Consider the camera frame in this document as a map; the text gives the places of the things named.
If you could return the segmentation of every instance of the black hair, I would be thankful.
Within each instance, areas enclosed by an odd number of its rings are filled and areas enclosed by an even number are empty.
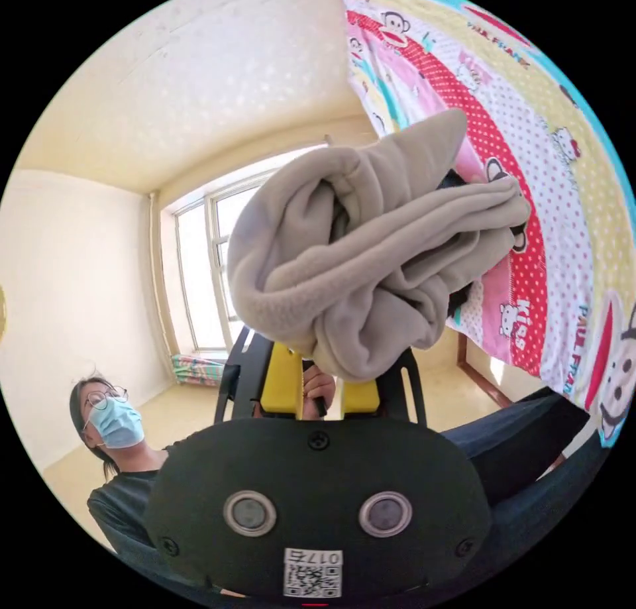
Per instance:
[[[84,417],[81,414],[81,403],[80,403],[80,394],[81,390],[86,384],[102,384],[111,390],[114,390],[114,386],[106,381],[103,377],[98,374],[93,374],[87,379],[80,380],[71,391],[71,399],[69,403],[69,408],[71,411],[71,419],[73,421],[73,425],[75,426],[75,430],[77,430],[79,438],[83,441],[84,445],[86,445],[86,440],[84,438],[84,429],[86,426],[86,422],[84,421]],[[104,479],[108,481],[109,475],[112,473],[113,475],[119,474],[119,468],[117,464],[104,452],[104,450],[100,448],[89,448],[86,447],[100,460],[103,462],[104,468]]]

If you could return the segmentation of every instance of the folded blanket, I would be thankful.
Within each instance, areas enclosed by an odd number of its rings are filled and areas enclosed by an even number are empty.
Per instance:
[[[437,189],[465,134],[464,113],[449,110],[279,170],[230,237],[237,315],[350,382],[433,346],[450,294],[504,258],[530,214],[511,176]]]

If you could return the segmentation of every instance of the dark pants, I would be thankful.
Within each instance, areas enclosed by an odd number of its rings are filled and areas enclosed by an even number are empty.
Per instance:
[[[444,432],[470,457],[482,478],[492,507],[492,530],[465,572],[451,584],[417,597],[394,602],[383,599],[377,606],[423,609],[450,600],[501,571],[544,538],[576,503],[609,452],[593,435],[564,464],[537,480],[588,418],[565,398],[544,388],[508,408]],[[253,598],[176,588],[142,573],[207,607],[273,607]]]
[[[443,435],[470,457],[495,506],[535,482],[589,415],[549,388]]]

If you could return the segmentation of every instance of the eyeglasses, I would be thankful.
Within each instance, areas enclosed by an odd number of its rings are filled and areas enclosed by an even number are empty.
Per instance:
[[[111,390],[105,392],[92,392],[88,396],[88,402],[96,410],[105,410],[108,406],[107,398],[114,399],[116,402],[127,402],[128,391],[120,386],[114,386]]]

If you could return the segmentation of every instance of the window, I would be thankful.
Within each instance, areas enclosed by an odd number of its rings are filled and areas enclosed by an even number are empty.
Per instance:
[[[267,159],[260,165],[267,164],[269,169],[259,170],[256,164],[251,176],[245,177],[243,168],[239,170],[243,178],[235,182],[226,175],[219,179],[223,186],[211,187],[211,193],[174,213],[182,289],[197,352],[224,357],[243,328],[229,293],[227,250],[245,205],[278,168],[322,146],[325,144]]]

